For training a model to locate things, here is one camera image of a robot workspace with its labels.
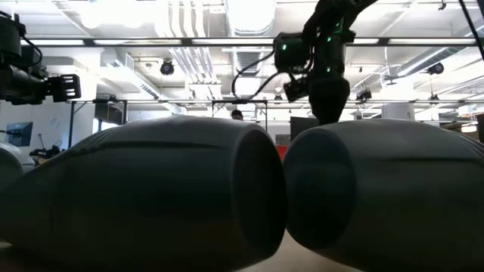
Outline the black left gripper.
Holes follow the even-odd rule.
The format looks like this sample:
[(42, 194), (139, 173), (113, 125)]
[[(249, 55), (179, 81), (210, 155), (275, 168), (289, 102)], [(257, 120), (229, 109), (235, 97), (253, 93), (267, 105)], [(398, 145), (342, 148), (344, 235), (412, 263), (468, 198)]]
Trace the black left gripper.
[(48, 80), (18, 70), (14, 75), (15, 105), (39, 105), (50, 95), (55, 103), (81, 98), (80, 78), (75, 74), (49, 77)]

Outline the dark monitor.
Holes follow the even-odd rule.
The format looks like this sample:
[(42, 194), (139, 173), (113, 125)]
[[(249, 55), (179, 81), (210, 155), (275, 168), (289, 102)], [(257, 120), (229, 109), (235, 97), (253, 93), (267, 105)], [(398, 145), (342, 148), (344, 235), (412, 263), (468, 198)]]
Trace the dark monitor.
[(294, 141), (298, 135), (304, 131), (318, 127), (320, 122), (316, 118), (311, 117), (290, 117), (290, 140)]

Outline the black hanging box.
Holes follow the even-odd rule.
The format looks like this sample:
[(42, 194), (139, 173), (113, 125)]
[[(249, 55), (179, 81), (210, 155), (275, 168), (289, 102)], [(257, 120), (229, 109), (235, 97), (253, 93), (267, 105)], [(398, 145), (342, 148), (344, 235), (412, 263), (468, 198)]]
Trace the black hanging box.
[(116, 104), (96, 104), (95, 118), (115, 125), (123, 124), (123, 111)]

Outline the black desk equipment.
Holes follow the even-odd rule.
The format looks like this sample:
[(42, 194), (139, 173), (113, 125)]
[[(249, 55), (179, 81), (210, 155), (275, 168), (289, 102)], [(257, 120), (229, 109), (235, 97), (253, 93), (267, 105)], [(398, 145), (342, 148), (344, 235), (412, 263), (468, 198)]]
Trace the black desk equipment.
[(41, 159), (50, 159), (56, 156), (57, 154), (61, 153), (62, 151), (64, 151), (61, 149), (62, 143), (63, 141), (59, 140), (55, 142), (50, 149), (46, 149), (44, 147), (42, 149), (35, 149), (31, 151), (29, 155), (37, 158), (41, 158)]

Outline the grey deodorant stick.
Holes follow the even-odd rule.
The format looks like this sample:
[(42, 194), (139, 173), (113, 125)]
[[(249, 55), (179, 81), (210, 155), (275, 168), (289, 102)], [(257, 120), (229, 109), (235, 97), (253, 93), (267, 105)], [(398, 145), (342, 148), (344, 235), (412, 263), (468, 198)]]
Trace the grey deodorant stick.
[(311, 128), (284, 157), (290, 235), (367, 272), (484, 272), (484, 144), (419, 122)]
[(0, 237), (89, 272), (226, 272), (284, 236), (281, 159), (264, 128), (171, 116), (93, 134), (0, 190)]

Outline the black rack post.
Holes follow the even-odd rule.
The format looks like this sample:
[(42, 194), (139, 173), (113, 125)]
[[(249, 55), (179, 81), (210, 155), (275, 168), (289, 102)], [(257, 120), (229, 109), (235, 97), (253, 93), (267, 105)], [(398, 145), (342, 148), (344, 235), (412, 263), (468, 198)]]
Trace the black rack post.
[(73, 145), (73, 127), (74, 127), (74, 120), (75, 120), (75, 111), (76, 111), (76, 102), (73, 101), (70, 103), (70, 125), (69, 125), (68, 148), (71, 148)]

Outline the white ceiling duct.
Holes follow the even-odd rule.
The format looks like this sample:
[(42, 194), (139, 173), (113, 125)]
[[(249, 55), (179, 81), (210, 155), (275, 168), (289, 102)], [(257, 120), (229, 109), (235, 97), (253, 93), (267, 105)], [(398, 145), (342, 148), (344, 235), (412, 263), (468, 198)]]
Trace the white ceiling duct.
[(105, 48), (100, 58), (97, 70), (97, 98), (160, 99), (160, 92), (135, 71), (134, 59), (129, 54), (121, 56), (113, 48)]

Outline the blue wall screen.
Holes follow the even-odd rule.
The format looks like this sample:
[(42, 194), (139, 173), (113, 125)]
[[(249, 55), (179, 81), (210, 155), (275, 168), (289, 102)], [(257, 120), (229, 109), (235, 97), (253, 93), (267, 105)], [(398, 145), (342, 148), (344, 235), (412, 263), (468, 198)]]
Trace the blue wall screen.
[(28, 147), (30, 145), (33, 122), (18, 122), (7, 124), (6, 141), (15, 147)]

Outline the black rack rail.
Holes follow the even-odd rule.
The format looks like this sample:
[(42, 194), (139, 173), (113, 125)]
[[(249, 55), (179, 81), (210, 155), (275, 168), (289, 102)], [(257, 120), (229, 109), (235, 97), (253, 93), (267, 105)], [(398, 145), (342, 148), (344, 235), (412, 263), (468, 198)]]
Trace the black rack rail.
[[(84, 104), (309, 104), (309, 100), (69, 100), (67, 103)], [(347, 100), (348, 105), (359, 104), (484, 104), (484, 99), (457, 100)]]

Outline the lit overhead frame beam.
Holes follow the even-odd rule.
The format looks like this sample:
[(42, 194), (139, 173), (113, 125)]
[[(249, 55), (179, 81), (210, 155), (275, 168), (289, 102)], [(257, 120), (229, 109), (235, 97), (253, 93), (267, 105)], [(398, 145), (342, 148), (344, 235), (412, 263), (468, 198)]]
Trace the lit overhead frame beam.
[[(174, 47), (271, 47), (272, 38), (131, 38), (131, 39), (31, 39), (40, 48), (174, 48)], [(476, 47), (472, 38), (367, 38), (357, 37), (348, 47)]]

